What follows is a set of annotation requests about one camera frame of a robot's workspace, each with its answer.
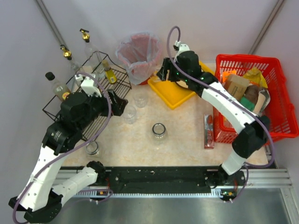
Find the small yellow label bottle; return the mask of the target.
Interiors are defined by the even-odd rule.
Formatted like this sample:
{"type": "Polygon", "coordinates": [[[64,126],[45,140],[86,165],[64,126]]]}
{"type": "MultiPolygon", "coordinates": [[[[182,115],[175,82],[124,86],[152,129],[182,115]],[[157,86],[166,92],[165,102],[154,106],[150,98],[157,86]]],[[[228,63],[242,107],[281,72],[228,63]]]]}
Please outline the small yellow label bottle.
{"type": "Polygon", "coordinates": [[[116,81],[117,81],[117,78],[116,78],[111,66],[109,65],[109,63],[106,59],[102,60],[102,65],[103,65],[103,68],[105,70],[106,77],[107,77],[109,83],[110,84],[115,84],[116,81]]]}

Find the sauce bottle yellow cap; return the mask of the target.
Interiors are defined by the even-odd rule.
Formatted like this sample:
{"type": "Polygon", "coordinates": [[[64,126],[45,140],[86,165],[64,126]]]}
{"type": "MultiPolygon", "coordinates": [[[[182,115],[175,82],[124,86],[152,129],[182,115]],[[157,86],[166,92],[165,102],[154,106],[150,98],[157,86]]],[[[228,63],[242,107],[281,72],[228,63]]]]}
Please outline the sauce bottle yellow cap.
{"type": "Polygon", "coordinates": [[[62,94],[62,99],[66,100],[66,98],[70,95],[70,92],[65,92],[62,94]]]}

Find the glass oil bottle gold spout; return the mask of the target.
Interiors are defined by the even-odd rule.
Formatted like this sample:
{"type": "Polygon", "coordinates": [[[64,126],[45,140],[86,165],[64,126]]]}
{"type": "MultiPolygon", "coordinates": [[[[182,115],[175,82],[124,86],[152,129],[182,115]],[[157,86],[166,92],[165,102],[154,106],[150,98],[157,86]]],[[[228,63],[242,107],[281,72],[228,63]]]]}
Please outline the glass oil bottle gold spout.
{"type": "Polygon", "coordinates": [[[66,48],[65,45],[60,45],[60,49],[63,51],[63,57],[66,58],[70,64],[72,79],[76,85],[80,87],[84,80],[84,76],[82,76],[82,72],[85,72],[83,67],[73,58],[71,51],[66,48]]]}

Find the dark sauce bottle black cap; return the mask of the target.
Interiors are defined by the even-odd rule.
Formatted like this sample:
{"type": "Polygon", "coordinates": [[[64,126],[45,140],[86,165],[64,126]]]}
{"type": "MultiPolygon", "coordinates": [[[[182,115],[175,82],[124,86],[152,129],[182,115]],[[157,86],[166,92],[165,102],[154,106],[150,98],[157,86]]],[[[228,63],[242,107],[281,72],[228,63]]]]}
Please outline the dark sauce bottle black cap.
{"type": "Polygon", "coordinates": [[[52,72],[47,72],[45,77],[50,81],[54,94],[63,102],[62,94],[65,92],[71,93],[71,90],[65,83],[60,82],[52,72]]]}

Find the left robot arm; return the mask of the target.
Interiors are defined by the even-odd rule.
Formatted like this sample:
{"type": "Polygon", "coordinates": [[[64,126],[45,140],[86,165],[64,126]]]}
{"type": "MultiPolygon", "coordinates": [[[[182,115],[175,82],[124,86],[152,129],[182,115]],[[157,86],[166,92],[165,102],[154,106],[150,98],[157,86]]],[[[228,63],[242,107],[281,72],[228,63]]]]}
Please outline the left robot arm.
{"type": "Polygon", "coordinates": [[[8,203],[14,214],[23,211],[26,223],[48,223],[75,194],[105,179],[102,163],[91,161],[70,179],[53,185],[63,162],[82,139],[89,123],[99,115],[111,117],[115,96],[113,90],[108,90],[101,97],[83,92],[66,97],[61,103],[60,118],[48,127],[42,140],[39,158],[27,186],[8,203]]]}

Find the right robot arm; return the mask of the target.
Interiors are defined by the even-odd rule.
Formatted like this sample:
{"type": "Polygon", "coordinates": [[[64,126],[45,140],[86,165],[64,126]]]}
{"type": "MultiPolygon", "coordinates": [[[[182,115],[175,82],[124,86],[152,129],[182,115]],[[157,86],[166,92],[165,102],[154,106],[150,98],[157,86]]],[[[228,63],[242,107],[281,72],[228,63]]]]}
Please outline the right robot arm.
{"type": "MultiPolygon", "coordinates": [[[[232,143],[231,154],[219,166],[214,177],[210,178],[214,181],[214,186],[226,183],[256,150],[267,141],[271,141],[268,117],[258,117],[246,109],[224,89],[212,73],[203,72],[198,55],[193,51],[178,52],[174,58],[166,57],[157,76],[161,82],[165,80],[184,82],[189,90],[224,115],[238,134],[232,143]]],[[[167,161],[169,153],[178,153],[182,158],[186,152],[195,151],[195,139],[199,136],[197,128],[204,126],[203,122],[197,124],[199,119],[194,115],[198,110],[199,106],[192,106],[185,114],[171,115],[166,120],[166,124],[171,128],[171,137],[167,143],[162,137],[164,133],[157,133],[155,127],[150,127],[153,118],[142,126],[117,126],[117,131],[114,132],[115,138],[111,140],[113,148],[118,152],[132,151],[138,155],[137,160],[142,161],[141,155],[153,150],[154,141],[157,140],[161,143],[157,149],[162,153],[158,162],[167,161]]]]}

